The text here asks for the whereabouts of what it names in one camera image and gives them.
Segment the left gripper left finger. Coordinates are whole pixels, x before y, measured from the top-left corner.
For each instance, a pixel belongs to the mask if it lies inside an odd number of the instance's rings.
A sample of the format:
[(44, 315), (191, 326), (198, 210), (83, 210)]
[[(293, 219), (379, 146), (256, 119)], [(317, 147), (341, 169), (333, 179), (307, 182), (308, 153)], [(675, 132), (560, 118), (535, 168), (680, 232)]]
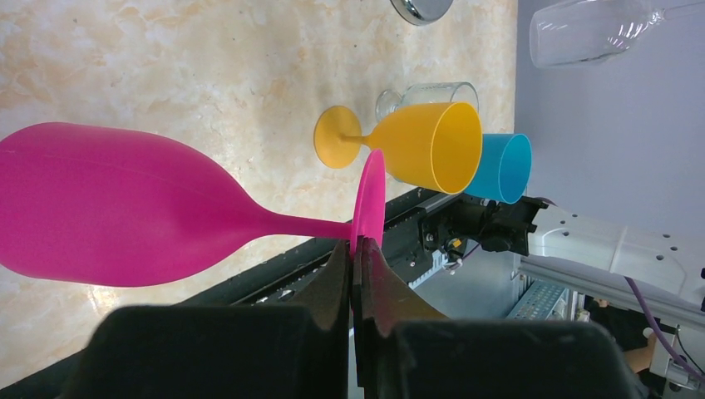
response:
[(350, 248), (284, 303), (133, 306), (93, 333), (65, 398), (344, 398)]

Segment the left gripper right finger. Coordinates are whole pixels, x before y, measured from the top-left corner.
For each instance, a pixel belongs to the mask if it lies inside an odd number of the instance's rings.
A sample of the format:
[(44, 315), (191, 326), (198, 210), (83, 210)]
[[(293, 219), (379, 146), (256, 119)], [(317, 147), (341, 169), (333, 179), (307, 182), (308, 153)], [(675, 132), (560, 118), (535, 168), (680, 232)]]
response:
[(367, 398), (637, 398), (611, 337), (591, 323), (452, 319), (361, 238), (352, 265), (357, 384)]

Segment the magenta plastic goblet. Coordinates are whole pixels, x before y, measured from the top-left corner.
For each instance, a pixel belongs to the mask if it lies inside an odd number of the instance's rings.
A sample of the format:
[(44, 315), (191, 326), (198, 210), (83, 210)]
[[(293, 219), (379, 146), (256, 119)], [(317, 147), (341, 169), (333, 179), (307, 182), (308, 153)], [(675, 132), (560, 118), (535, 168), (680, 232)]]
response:
[(268, 235), (380, 240), (385, 194), (380, 150), (343, 223), (267, 210), (215, 161), (164, 136), (41, 123), (1, 142), (1, 264), (73, 283), (170, 283)]

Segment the tall clear flute glass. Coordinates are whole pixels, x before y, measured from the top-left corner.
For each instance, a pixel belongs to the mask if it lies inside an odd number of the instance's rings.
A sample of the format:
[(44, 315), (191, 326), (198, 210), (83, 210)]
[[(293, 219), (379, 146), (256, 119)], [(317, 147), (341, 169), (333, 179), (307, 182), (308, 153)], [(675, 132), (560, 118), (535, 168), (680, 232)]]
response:
[(662, 22), (704, 12), (704, 2), (561, 1), (530, 21), (530, 58), (541, 69), (587, 67), (620, 56)]

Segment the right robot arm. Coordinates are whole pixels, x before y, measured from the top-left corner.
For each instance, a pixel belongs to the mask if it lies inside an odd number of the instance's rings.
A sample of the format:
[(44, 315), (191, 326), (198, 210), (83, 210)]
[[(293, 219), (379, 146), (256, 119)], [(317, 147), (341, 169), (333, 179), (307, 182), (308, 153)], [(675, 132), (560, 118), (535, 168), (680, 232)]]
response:
[(592, 219), (527, 196), (505, 204), (469, 195), (434, 202), (419, 238), (428, 251), (469, 239), (487, 252), (511, 252), (529, 274), (636, 308), (624, 284), (631, 278), (656, 317), (704, 326), (703, 239)]

